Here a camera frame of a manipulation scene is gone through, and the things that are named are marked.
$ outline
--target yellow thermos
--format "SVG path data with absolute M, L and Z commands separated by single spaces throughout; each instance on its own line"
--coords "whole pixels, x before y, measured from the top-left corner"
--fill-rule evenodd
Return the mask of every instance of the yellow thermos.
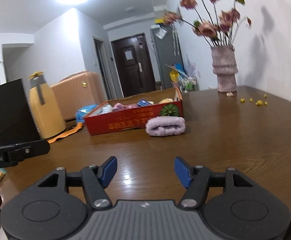
M 36 125 L 43 139 L 61 133 L 66 124 L 61 116 L 55 95 L 46 83 L 43 72 L 35 72 L 29 76 L 30 107 Z

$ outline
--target cardboard box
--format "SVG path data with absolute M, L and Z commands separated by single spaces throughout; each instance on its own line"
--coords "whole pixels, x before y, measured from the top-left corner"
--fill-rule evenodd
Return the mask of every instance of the cardboard box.
M 158 104 L 159 101 L 165 98 L 172 98 L 174 99 L 174 102 Z M 155 104 L 97 115 L 98 112 L 101 111 L 102 107 L 107 104 L 112 106 L 116 103 L 130 105 L 138 103 L 141 99 L 153 101 Z M 84 121 L 90 135 L 120 132 L 135 128 L 145 128 L 147 121 L 151 118 L 159 116 L 161 109 L 169 104 L 176 105 L 179 108 L 179 116 L 183 117 L 181 93 L 178 88 L 170 88 L 161 91 L 138 94 L 122 99 L 106 101 L 87 114 L 84 117 Z

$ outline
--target suitcase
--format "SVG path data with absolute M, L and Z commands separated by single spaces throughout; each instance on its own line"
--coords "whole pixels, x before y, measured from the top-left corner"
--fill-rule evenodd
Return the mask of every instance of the suitcase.
M 74 119 L 83 106 L 99 105 L 106 101 L 99 75 L 82 71 L 51 86 L 64 120 Z

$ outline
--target doorway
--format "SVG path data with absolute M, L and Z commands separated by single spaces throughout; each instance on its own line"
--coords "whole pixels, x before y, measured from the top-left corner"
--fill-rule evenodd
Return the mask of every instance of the doorway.
M 106 95 L 108 99 L 113 99 L 110 86 L 109 86 L 109 81 L 108 77 L 106 75 L 106 68 L 105 68 L 105 61 L 104 59 L 107 58 L 106 51 L 104 48 L 104 43 L 103 41 L 94 39 L 94 43 L 96 45 L 96 52 L 97 52 L 97 57 L 98 57 L 98 62 L 99 62 L 99 67 L 100 67 L 100 72 L 101 72 L 101 77 L 102 77 L 102 82 L 106 90 Z
M 111 43 L 124 96 L 156 90 L 144 33 Z

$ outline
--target table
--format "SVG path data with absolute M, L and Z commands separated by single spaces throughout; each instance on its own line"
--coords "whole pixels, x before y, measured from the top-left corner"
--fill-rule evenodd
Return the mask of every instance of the table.
M 281 199 L 291 211 L 291 102 L 264 92 L 238 87 L 232 98 L 216 90 L 183 95 L 186 132 L 154 138 L 144 129 L 90 136 L 87 129 L 51 144 L 47 155 L 8 168 L 1 184 L 4 202 L 56 167 L 79 171 L 118 158 L 118 171 L 106 190 L 117 199 L 175 199 L 184 194 L 173 170 L 176 156 L 191 165 L 224 172 L 236 167 Z M 82 189 L 70 192 L 83 200 Z M 208 198 L 222 189 L 211 189 Z

